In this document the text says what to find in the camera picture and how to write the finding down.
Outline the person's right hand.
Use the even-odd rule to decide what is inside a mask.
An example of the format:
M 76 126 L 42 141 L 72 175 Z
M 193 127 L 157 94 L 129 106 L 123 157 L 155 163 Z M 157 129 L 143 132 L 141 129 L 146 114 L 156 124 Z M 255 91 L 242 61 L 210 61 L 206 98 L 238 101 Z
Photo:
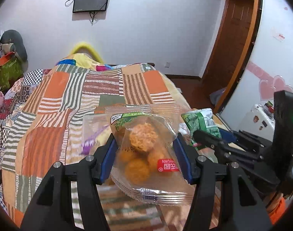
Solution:
M 270 193 L 268 196 L 264 198 L 263 203 L 268 213 L 272 212 L 274 209 L 277 208 L 282 197 L 283 197 L 283 193 L 275 191 Z

